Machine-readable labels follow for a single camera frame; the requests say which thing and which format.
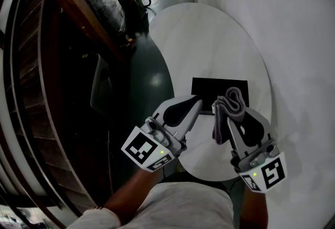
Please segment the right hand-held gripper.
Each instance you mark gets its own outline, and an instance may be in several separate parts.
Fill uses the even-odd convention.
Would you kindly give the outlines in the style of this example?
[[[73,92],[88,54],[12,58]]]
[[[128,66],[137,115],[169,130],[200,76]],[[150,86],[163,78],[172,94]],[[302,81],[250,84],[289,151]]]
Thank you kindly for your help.
[[[264,116],[247,107],[241,123],[227,118],[227,125],[234,150],[230,163],[251,191],[266,193],[287,178],[285,154],[270,140],[270,123]],[[248,148],[259,149],[249,155]]]

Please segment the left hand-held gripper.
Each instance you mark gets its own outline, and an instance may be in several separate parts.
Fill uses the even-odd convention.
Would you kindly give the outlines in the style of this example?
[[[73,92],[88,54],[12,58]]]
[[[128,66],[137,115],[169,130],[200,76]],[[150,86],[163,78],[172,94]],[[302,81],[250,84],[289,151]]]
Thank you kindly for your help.
[[[134,127],[121,150],[141,169],[154,172],[187,149],[185,136],[202,108],[197,95],[164,101],[142,127]]]

